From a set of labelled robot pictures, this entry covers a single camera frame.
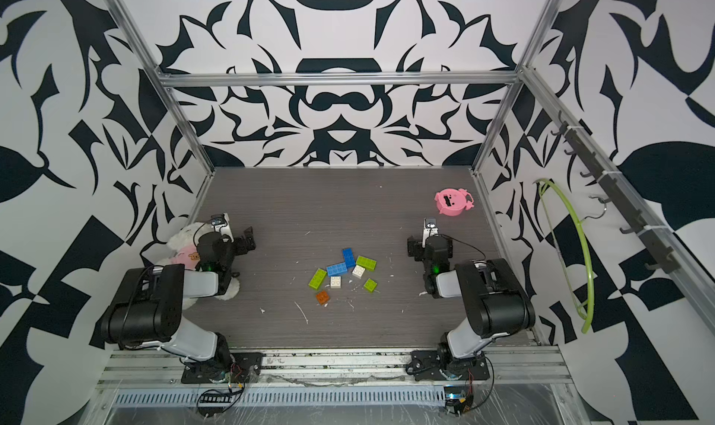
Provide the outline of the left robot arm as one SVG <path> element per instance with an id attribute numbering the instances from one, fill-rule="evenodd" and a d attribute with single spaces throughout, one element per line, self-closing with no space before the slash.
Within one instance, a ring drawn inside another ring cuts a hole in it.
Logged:
<path id="1" fill-rule="evenodd" d="M 169 262 L 128 270 L 100 321 L 102 339 L 121 350 L 155 348 L 180 358 L 201 378 L 230 372 L 236 360 L 225 336 L 184 317 L 184 305 L 238 294 L 234 260 L 255 250 L 253 228 L 240 236 L 197 224 L 191 244 Z"/>

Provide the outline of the lime green long lego brick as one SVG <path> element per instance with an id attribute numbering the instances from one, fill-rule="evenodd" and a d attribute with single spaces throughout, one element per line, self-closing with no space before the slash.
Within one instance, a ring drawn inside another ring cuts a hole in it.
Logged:
<path id="1" fill-rule="evenodd" d="M 308 286 L 314 290 L 320 289 L 323 281 L 325 280 L 325 278 L 327 276 L 328 276 L 328 273 L 325 270 L 318 268 L 318 270 L 316 270 L 316 272 L 310 279 Z"/>

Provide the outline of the light blue lego brick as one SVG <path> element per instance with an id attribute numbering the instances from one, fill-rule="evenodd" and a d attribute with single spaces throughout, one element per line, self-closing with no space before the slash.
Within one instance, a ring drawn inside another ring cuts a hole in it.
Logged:
<path id="1" fill-rule="evenodd" d="M 326 267 L 326 272 L 329 276 L 342 276 L 348 273 L 348 268 L 345 262 L 340 262 Z"/>

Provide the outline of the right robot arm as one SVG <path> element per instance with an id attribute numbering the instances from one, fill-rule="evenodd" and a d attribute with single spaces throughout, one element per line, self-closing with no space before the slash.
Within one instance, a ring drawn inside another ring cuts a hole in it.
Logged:
<path id="1" fill-rule="evenodd" d="M 452 265 L 454 241 L 443 234 L 407 239 L 408 256 L 424 265 L 425 291 L 433 298 L 459 298 L 465 319 L 443 334 L 435 351 L 414 351 L 407 372 L 417 380 L 489 376 L 484 350 L 499 339 L 529 329 L 536 311 L 505 259 Z"/>

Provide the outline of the dark blue lego brick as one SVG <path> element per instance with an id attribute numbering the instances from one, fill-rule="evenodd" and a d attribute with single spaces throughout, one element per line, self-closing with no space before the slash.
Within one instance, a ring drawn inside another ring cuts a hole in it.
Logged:
<path id="1" fill-rule="evenodd" d="M 342 250 L 342 255 L 346 268 L 353 269 L 356 266 L 356 257 L 353 250 L 351 248 L 344 248 Z"/>

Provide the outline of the small lime green lego brick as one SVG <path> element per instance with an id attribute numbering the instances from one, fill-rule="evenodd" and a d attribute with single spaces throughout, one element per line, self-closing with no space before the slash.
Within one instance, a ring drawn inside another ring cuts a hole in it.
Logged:
<path id="1" fill-rule="evenodd" d="M 371 293 L 374 292 L 376 287 L 377 287 L 377 283 L 376 283 L 376 281 L 374 281 L 372 279 L 368 279 L 364 285 L 364 288 Z"/>

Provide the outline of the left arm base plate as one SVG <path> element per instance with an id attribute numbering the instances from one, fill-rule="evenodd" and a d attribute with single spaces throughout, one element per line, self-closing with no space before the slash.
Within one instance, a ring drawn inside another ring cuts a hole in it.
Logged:
<path id="1" fill-rule="evenodd" d="M 261 352 L 232 352 L 230 357 L 214 357 L 205 362 L 184 365 L 181 384 L 238 384 L 258 377 L 264 354 Z"/>

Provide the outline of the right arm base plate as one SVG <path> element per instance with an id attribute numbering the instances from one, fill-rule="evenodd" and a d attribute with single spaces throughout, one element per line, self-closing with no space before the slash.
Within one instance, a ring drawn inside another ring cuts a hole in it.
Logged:
<path id="1" fill-rule="evenodd" d="M 416 381 L 484 381 L 491 377 L 484 354 L 476 354 L 464 359 L 455 359 L 443 349 L 412 351 L 406 373 Z"/>

